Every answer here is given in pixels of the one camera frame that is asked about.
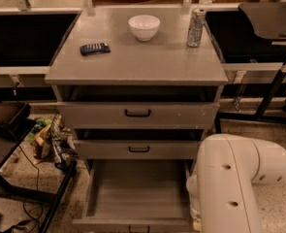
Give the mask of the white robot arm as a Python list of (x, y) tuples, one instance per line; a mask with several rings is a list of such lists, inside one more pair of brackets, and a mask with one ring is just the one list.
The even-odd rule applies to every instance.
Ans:
[(186, 187), (193, 225), (202, 233), (263, 233), (253, 186), (286, 182), (286, 149), (230, 134), (199, 146)]

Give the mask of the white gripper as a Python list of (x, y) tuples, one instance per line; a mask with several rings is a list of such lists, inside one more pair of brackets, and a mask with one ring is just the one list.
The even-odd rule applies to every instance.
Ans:
[(186, 188), (190, 198), (190, 216), (193, 219), (193, 228), (195, 231), (201, 231), (202, 223), (197, 175), (187, 179)]

